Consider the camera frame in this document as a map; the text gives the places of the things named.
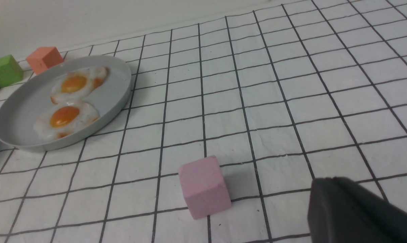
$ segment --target toy block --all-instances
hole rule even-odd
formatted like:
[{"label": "toy block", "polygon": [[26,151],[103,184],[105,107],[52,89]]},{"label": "toy block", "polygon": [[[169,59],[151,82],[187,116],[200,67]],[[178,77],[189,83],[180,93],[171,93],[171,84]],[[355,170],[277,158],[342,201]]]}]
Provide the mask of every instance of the toy block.
[{"label": "toy block", "polygon": [[64,62],[56,47],[39,47],[26,57],[26,61],[37,75]]},{"label": "toy block", "polygon": [[23,70],[12,55],[0,58],[0,87],[6,87],[21,81]]},{"label": "toy block", "polygon": [[184,200],[194,219],[221,212],[232,206],[215,156],[181,166],[179,180]]}]

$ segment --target gray plate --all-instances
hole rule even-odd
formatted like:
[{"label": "gray plate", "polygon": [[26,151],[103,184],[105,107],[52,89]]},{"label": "gray plate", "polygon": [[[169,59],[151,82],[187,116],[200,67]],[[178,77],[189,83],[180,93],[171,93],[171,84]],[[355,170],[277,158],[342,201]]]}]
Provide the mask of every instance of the gray plate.
[{"label": "gray plate", "polygon": [[[50,100],[57,78],[91,66],[107,66],[104,83],[82,100],[92,104],[100,118],[86,128],[61,139],[40,140],[32,128],[34,121],[54,104]],[[69,146],[108,124],[124,107],[131,92],[131,70],[122,60],[110,56],[83,57],[54,66],[17,89],[0,108],[0,140],[27,151],[49,151]]]}]

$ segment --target pink block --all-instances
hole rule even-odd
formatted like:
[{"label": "pink block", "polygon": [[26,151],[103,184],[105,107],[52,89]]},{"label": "pink block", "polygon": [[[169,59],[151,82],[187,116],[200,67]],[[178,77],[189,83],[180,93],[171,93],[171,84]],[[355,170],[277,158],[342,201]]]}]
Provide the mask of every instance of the pink block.
[{"label": "pink block", "polygon": [[215,156],[181,166],[179,181],[188,210],[194,219],[218,213],[232,206]]}]

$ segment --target orange block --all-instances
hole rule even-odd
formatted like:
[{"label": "orange block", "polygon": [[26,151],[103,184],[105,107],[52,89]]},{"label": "orange block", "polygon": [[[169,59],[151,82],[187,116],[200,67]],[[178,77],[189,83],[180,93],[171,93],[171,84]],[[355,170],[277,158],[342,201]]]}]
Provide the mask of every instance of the orange block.
[{"label": "orange block", "polygon": [[56,47],[39,47],[26,57],[26,61],[35,74],[40,74],[48,68],[64,62]]}]

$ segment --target white grid tablecloth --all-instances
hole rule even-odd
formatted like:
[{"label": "white grid tablecloth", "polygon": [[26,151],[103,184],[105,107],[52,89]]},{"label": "white grid tablecloth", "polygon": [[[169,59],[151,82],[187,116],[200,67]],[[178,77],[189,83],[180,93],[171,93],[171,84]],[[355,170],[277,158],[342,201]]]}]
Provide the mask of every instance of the white grid tablecloth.
[{"label": "white grid tablecloth", "polygon": [[[407,0],[305,0],[63,53],[100,54],[130,64],[132,102],[67,148],[0,144],[1,243],[310,242],[315,177],[407,211]],[[177,169],[209,155],[233,207],[193,220]]]}]

